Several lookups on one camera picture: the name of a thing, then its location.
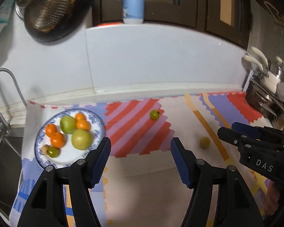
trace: faucet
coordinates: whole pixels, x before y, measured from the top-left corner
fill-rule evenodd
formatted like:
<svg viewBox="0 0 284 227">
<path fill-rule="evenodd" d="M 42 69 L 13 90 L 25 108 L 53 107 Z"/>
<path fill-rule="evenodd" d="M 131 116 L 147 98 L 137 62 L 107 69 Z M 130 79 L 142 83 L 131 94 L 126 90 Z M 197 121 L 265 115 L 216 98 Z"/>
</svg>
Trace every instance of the faucet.
<svg viewBox="0 0 284 227">
<path fill-rule="evenodd" d="M 18 94 L 19 94 L 19 96 L 20 96 L 24 106 L 27 108 L 26 101 L 25 101 L 25 99 L 24 99 L 24 97 L 23 97 L 23 95 L 22 95 L 22 93 L 20 91 L 20 88 L 18 86 L 18 83 L 16 81 L 16 78 L 15 78 L 14 74 L 7 68 L 0 68 L 0 72 L 6 72 L 6 73 L 8 73 L 11 76 L 11 78 L 14 81 L 14 85 L 15 85 L 17 91 L 18 91 Z M 11 126 L 6 121 L 6 119 L 3 117 L 2 113 L 0 113 L 0 141 L 2 139 L 2 136 L 6 135 L 10 130 L 11 130 Z"/>
</svg>

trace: stainless steel sink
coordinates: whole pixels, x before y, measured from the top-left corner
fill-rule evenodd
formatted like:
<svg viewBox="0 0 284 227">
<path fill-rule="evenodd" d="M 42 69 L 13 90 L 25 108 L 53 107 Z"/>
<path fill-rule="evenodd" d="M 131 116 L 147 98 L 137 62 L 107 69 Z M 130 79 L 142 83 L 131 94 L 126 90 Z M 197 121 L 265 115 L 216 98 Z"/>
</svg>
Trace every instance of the stainless steel sink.
<svg viewBox="0 0 284 227">
<path fill-rule="evenodd" d="M 11 129 L 0 142 L 0 209 L 9 216 L 21 183 L 21 147 L 24 128 Z"/>
</svg>

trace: screw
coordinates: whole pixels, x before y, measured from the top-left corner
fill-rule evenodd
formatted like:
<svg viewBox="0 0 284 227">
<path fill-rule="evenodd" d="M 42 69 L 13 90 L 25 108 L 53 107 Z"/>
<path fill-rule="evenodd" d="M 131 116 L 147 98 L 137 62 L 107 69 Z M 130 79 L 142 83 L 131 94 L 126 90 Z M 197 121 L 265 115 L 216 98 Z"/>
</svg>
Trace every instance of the screw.
<svg viewBox="0 0 284 227">
<path fill-rule="evenodd" d="M 54 169 L 53 166 L 47 166 L 47 167 L 45 168 L 45 170 L 46 170 L 47 172 L 50 172 L 52 169 Z"/>
<path fill-rule="evenodd" d="M 203 159 L 197 159 L 196 162 L 198 165 L 201 165 L 201 166 L 205 164 L 205 161 Z"/>
<path fill-rule="evenodd" d="M 229 170 L 231 170 L 232 172 L 234 172 L 236 170 L 236 167 L 234 165 L 230 165 L 228 167 Z"/>
<path fill-rule="evenodd" d="M 85 159 L 78 159 L 77 164 L 78 165 L 83 165 L 85 163 Z"/>
</svg>

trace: green apple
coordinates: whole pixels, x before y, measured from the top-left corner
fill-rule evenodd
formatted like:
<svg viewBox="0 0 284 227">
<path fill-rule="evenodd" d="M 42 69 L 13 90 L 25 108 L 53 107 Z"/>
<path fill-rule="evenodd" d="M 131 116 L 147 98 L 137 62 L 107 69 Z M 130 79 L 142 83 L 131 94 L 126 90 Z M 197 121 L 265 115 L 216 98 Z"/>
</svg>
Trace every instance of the green apple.
<svg viewBox="0 0 284 227">
<path fill-rule="evenodd" d="M 71 136 L 73 147 L 79 150 L 86 150 L 93 142 L 94 136 L 86 130 L 77 129 Z"/>
<path fill-rule="evenodd" d="M 76 129 L 76 119 L 72 116 L 63 116 L 60 120 L 60 128 L 65 134 L 73 134 Z"/>
</svg>

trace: plate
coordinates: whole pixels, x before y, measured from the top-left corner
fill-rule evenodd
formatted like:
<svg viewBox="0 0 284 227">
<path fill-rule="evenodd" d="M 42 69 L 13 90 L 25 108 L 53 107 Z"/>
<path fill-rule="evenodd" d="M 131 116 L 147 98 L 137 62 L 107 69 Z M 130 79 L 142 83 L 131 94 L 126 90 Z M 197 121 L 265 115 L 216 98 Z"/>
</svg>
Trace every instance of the plate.
<svg viewBox="0 0 284 227">
<path fill-rule="evenodd" d="M 94 141 L 87 150 L 78 150 L 71 144 L 71 135 L 64 134 L 60 129 L 60 120 L 63 116 L 70 115 L 75 117 L 77 113 L 83 113 L 86 120 L 91 124 L 90 132 L 94 135 Z M 48 124 L 55 124 L 58 131 L 61 132 L 65 139 L 65 145 L 60 149 L 60 155 L 56 158 L 50 158 L 42 153 L 42 146 L 50 145 L 50 138 L 45 134 L 45 128 Z M 60 112 L 50 118 L 40 129 L 35 141 L 35 156 L 39 165 L 44 169 L 48 165 L 53 165 L 55 168 L 70 166 L 76 160 L 85 158 L 89 151 L 96 149 L 105 135 L 105 128 L 102 119 L 92 111 L 83 108 L 73 108 Z"/>
</svg>

